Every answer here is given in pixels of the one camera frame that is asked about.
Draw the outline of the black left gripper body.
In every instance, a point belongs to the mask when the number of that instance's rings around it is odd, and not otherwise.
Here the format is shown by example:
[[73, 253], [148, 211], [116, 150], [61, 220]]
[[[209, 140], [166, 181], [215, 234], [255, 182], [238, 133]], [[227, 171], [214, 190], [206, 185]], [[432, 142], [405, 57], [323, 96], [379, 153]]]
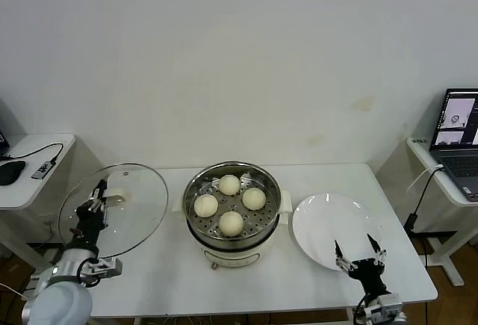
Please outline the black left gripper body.
[[90, 204], [83, 204], [76, 209], [78, 223], [72, 228], [74, 244], [96, 246], [99, 233], [105, 228], [102, 209], [90, 210], [90, 207]]

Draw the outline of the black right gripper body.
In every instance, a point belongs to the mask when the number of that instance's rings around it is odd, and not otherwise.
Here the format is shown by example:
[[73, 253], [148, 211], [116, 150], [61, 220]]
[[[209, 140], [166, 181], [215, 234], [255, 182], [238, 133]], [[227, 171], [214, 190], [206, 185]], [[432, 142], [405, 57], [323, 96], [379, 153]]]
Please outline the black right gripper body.
[[353, 269], [350, 271], [350, 278], [361, 283], [367, 298], [377, 298], [389, 293], [381, 278], [385, 270], [383, 262], [368, 258], [353, 261], [352, 264]]

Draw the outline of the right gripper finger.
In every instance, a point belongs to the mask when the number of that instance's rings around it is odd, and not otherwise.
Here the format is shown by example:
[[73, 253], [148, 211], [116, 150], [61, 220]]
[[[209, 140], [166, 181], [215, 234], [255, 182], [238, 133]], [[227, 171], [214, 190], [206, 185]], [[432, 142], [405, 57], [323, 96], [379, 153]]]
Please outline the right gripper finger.
[[337, 241], [335, 241], [335, 263], [345, 273], [349, 273], [356, 268], [356, 266], [344, 256]]
[[367, 234], [367, 238], [370, 242], [370, 245], [373, 248], [373, 251], [375, 252], [374, 264], [383, 266], [385, 264], [385, 258], [387, 256], [387, 251], [385, 249], [381, 248], [379, 242], [377, 240], [375, 240], [370, 234]]

